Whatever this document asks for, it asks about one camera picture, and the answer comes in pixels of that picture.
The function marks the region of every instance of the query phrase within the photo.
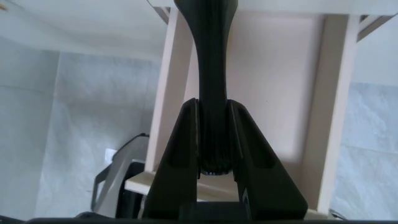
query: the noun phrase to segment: gray floor tile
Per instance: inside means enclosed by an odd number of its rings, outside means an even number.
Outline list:
[[[358,147],[340,147],[337,175],[350,179],[372,179],[377,176],[379,153]]]
[[[374,180],[337,177],[331,208],[350,220],[398,220],[396,188]]]
[[[331,208],[349,219],[398,219],[398,155],[342,146]]]
[[[398,154],[398,87],[352,83],[342,143]]]
[[[154,115],[157,84],[160,75],[160,62],[153,62],[148,79],[147,92],[145,97],[144,112],[142,114],[141,131],[150,133],[152,117]]]
[[[55,95],[143,108],[151,69],[145,60],[62,53]]]
[[[0,85],[54,92],[59,52],[36,50],[0,37]]]
[[[141,114],[131,107],[55,99],[35,215],[72,217],[88,211],[93,179],[106,166],[105,150],[118,149],[138,134]]]
[[[34,215],[51,104],[45,94],[0,87],[1,215]]]

